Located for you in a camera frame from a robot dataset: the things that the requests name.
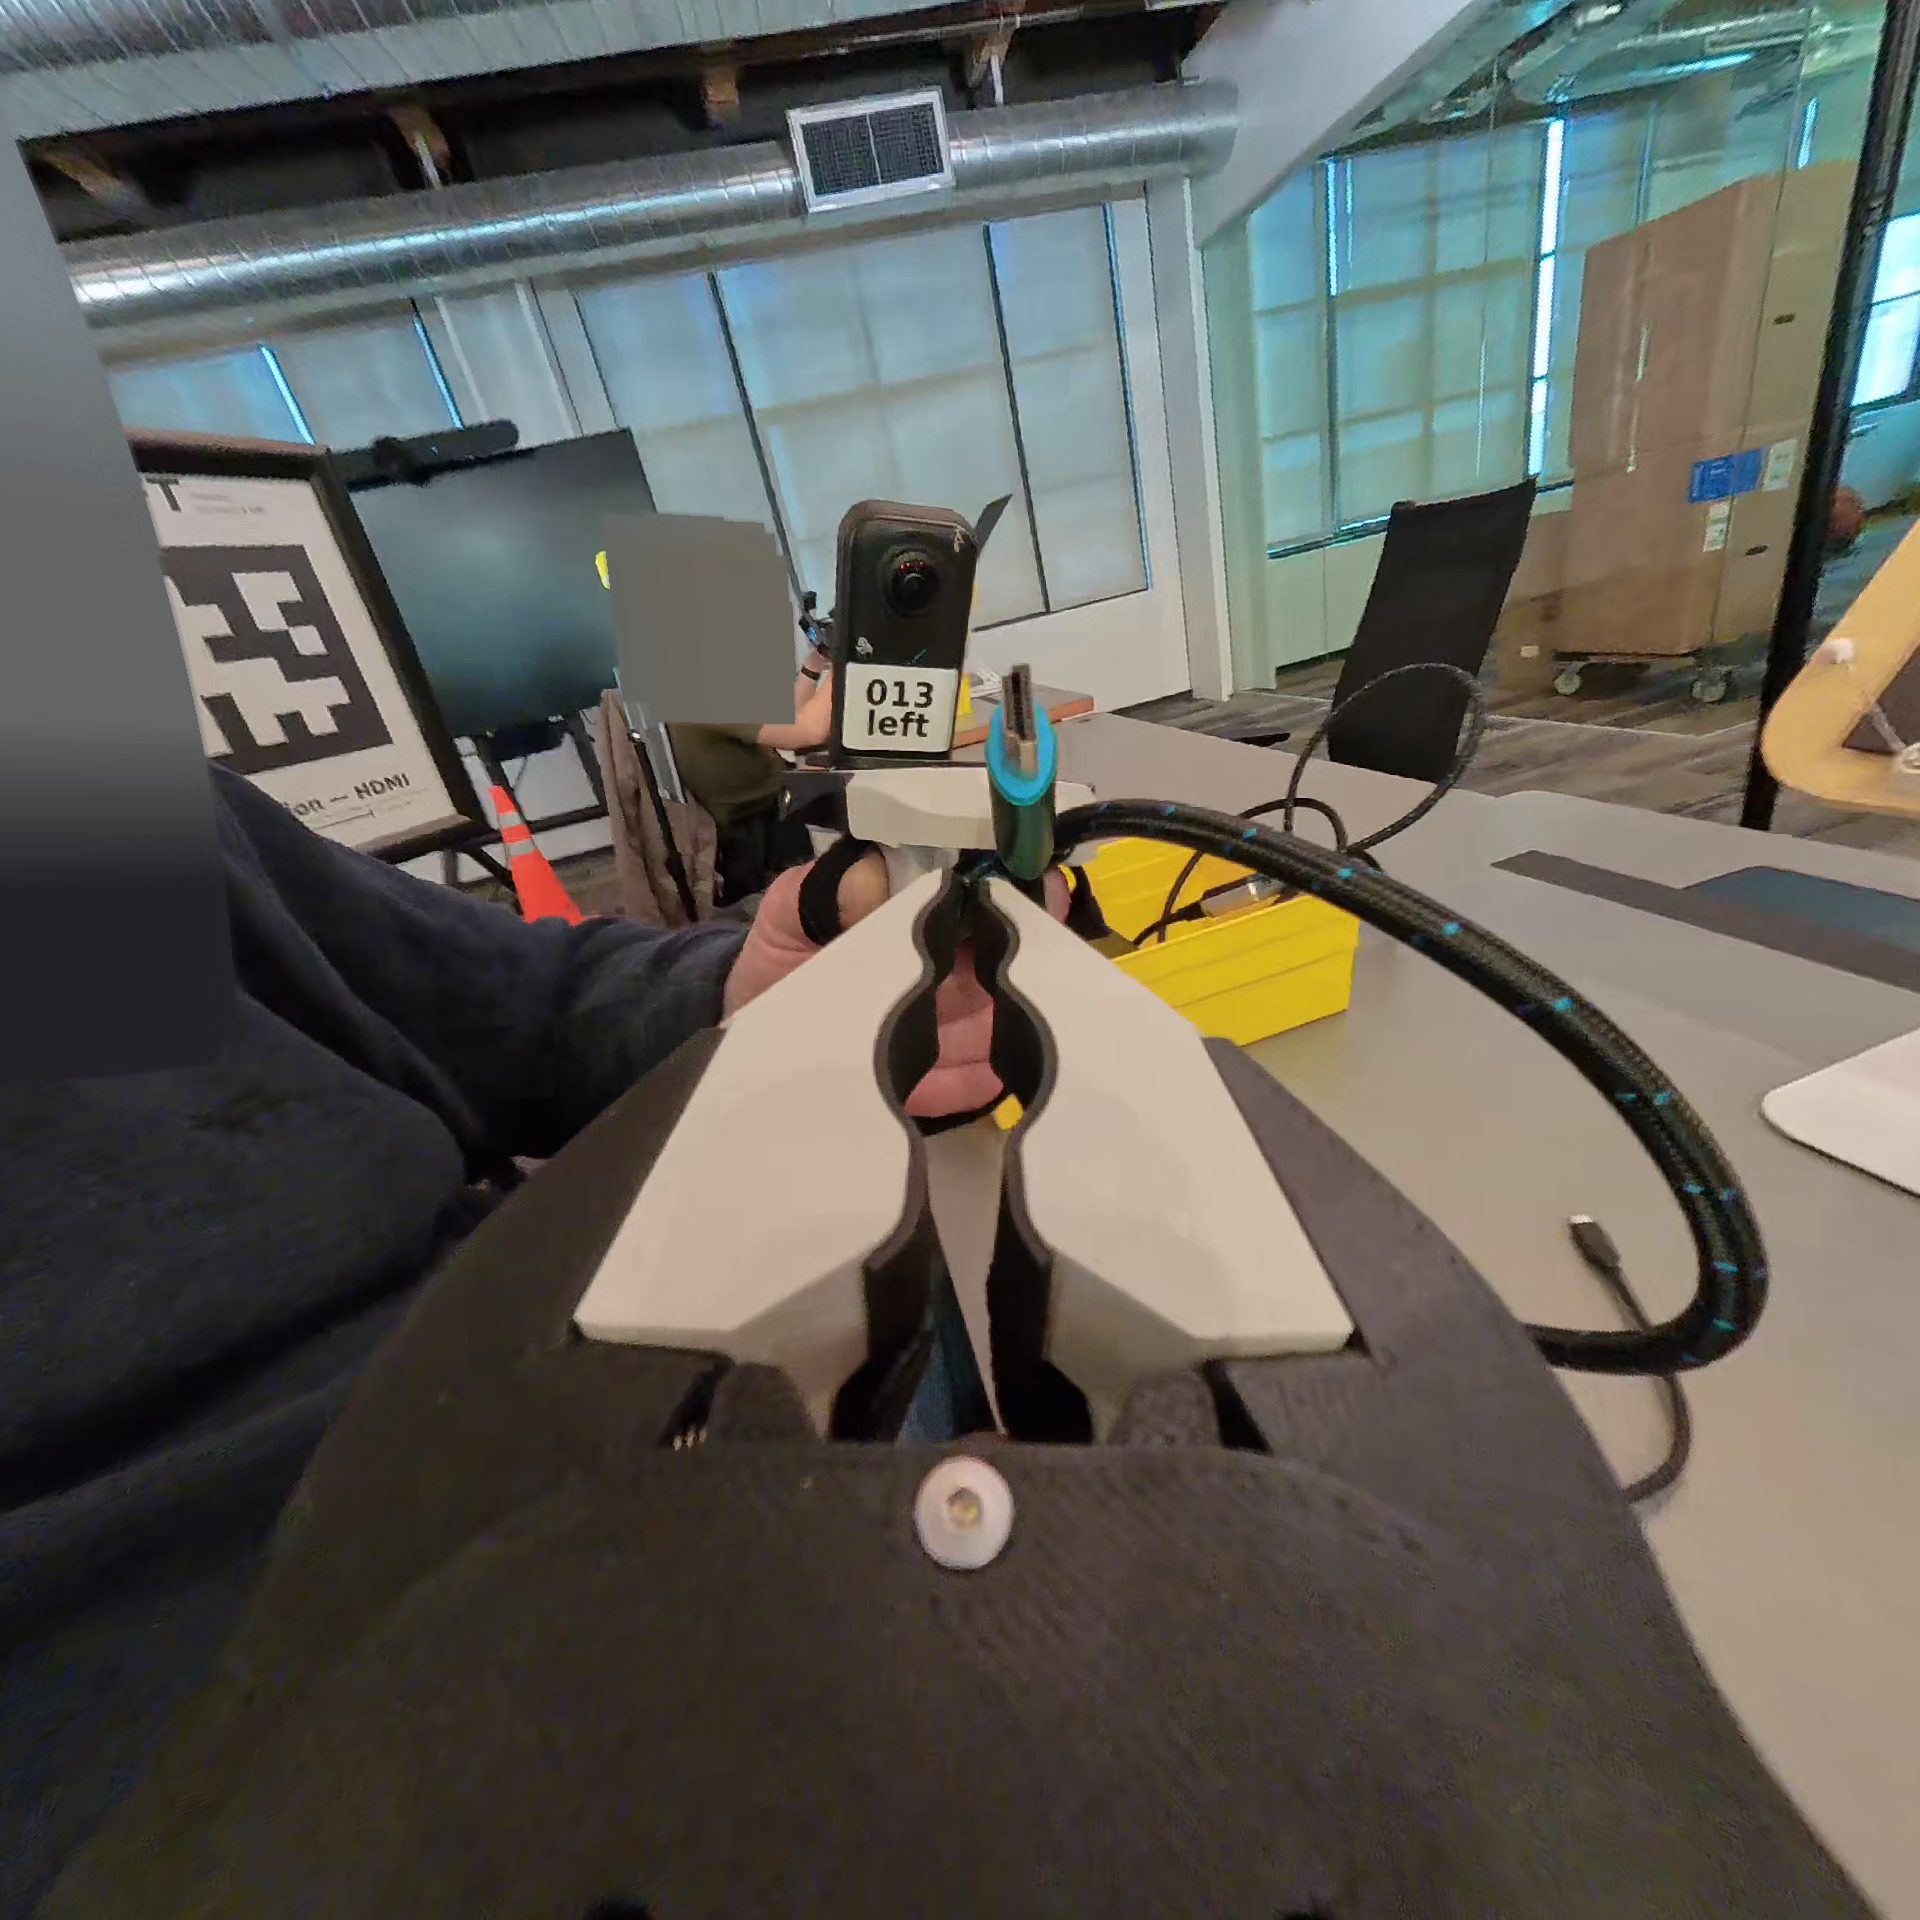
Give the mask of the person's left hand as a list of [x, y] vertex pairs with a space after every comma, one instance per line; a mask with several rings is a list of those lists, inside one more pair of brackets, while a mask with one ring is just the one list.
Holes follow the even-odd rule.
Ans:
[[762, 900], [724, 987], [727, 1038], [701, 1090], [757, 1096], [807, 1146], [898, 1146], [1014, 1096], [976, 935], [1005, 946], [980, 874], [910, 881], [885, 852], [830, 852]]

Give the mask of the black monitor screen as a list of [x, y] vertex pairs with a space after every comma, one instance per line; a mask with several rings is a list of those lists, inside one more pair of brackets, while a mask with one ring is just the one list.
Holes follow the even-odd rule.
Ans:
[[628, 430], [348, 494], [447, 734], [563, 722], [616, 684], [605, 522], [656, 508]]

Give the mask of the yellow plastic bin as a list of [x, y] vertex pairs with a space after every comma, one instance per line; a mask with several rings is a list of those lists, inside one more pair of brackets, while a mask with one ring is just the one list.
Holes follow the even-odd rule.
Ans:
[[1070, 888], [1083, 940], [1204, 1038], [1253, 1047], [1350, 1004], [1356, 916], [1223, 858], [1118, 840]]

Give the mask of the cart with cardboard boxes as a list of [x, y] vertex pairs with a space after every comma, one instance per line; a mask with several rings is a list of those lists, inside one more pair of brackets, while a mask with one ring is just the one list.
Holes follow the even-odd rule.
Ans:
[[1567, 448], [1526, 536], [1496, 681], [1572, 703], [1667, 676], [1719, 704], [1765, 651], [1856, 195], [1815, 163], [1590, 247]]

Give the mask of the black stand pole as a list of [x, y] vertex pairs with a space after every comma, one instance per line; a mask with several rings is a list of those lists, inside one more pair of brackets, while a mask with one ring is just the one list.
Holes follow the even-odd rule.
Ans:
[[1834, 492], [1853, 412], [1864, 315], [1882, 264], [1882, 235], [1904, 163], [1917, 60], [1917, 6], [1886, 3], [1853, 192], [1840, 230], [1830, 315], [1821, 344], [1808, 420], [1804, 471], [1791, 511], [1783, 587], [1767, 638], [1760, 716], [1743, 776], [1739, 825], [1768, 833], [1780, 784], [1767, 768], [1760, 734], [1808, 658], [1808, 624], [1818, 604]]

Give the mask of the black office chair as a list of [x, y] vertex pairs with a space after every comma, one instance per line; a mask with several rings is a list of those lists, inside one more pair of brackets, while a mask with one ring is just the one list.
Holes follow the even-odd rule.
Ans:
[[1454, 766], [1535, 489], [1395, 504], [1327, 711], [1335, 763], [1428, 784]]

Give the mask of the black webcam bar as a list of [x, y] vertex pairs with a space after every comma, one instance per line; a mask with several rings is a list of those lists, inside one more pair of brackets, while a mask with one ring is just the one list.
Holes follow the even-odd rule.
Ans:
[[360, 448], [332, 448], [326, 463], [350, 492], [426, 488], [446, 473], [496, 464], [522, 450], [514, 420], [454, 426], [421, 436], [379, 436]]

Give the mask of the wooden rimmed black panel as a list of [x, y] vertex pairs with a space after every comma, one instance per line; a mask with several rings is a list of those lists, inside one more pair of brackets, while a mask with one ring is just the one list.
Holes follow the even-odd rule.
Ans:
[[1917, 822], [1917, 524], [1872, 522], [1844, 604], [1760, 728], [1760, 768], [1784, 796], [1896, 825]]

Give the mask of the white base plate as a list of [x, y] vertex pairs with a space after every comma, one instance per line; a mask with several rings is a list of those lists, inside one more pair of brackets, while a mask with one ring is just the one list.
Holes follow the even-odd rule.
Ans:
[[1784, 1140], [1917, 1196], [1917, 1031], [1765, 1094]]

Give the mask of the framed marker sign board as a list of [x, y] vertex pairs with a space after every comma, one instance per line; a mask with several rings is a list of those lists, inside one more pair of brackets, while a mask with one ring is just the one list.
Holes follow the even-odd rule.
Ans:
[[487, 833], [332, 455], [142, 426], [128, 447], [207, 762], [378, 858]]

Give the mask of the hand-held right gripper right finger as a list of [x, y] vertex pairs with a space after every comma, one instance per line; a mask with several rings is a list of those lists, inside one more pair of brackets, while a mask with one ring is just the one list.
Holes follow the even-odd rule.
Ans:
[[988, 1273], [992, 1379], [1133, 1384], [1338, 1353], [1350, 1311], [1204, 1041], [1007, 881], [976, 891], [992, 1067], [1019, 1119]]

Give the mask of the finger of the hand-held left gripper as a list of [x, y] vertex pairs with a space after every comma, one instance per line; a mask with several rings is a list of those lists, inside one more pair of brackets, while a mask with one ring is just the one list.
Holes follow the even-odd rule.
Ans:
[[994, 790], [984, 766], [882, 766], [847, 776], [847, 834], [932, 856], [996, 852]]

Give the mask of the person's left forearm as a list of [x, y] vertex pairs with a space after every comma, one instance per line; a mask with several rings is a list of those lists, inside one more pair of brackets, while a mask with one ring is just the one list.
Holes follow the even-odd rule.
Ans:
[[435, 1114], [469, 1168], [548, 1159], [716, 1027], [750, 934], [524, 922], [207, 770], [237, 986]]

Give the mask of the orange traffic cone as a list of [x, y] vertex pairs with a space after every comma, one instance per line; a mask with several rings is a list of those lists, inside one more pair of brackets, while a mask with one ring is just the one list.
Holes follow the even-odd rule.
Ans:
[[581, 910], [554, 864], [539, 850], [536, 836], [522, 817], [514, 793], [491, 777], [487, 784], [487, 803], [494, 811], [496, 841], [519, 916], [528, 924], [587, 924], [590, 916]]

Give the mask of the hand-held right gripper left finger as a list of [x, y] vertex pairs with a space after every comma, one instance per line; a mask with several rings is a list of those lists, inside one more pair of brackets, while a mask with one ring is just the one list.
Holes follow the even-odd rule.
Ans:
[[931, 871], [748, 1002], [647, 1168], [574, 1327], [590, 1342], [855, 1371], [928, 1314], [925, 1152], [906, 1096], [938, 1055]]

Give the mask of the person's black top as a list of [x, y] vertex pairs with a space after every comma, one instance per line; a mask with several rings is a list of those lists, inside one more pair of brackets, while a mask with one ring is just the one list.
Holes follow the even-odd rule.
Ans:
[[710, 1022], [640, 970], [560, 1119], [496, 1147], [357, 1063], [365, 1008], [243, 993], [187, 1073], [5, 1097], [5, 1916], [31, 1916], [198, 1682], [324, 1428], [421, 1286]]

